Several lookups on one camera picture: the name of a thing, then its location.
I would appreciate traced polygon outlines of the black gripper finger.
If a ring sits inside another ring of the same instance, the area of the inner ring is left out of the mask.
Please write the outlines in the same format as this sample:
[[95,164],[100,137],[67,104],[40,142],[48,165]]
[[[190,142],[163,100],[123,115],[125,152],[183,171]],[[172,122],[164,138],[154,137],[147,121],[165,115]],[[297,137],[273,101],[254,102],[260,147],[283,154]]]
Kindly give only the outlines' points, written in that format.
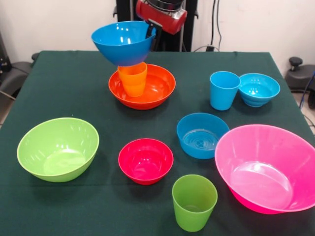
[[145,38],[155,38],[156,37],[156,26],[154,24],[149,24]]
[[160,25],[156,25],[156,37],[153,38],[152,43],[151,43],[151,51],[155,52],[158,49],[161,33],[162,33],[162,27]]

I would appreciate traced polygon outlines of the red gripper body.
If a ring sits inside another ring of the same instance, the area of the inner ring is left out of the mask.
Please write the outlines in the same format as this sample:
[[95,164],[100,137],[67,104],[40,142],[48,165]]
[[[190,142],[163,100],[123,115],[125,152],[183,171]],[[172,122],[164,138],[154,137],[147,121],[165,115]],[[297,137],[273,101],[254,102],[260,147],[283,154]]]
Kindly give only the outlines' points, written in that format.
[[137,16],[148,25],[160,25],[172,35],[181,30],[188,14],[182,0],[139,0],[135,9]]

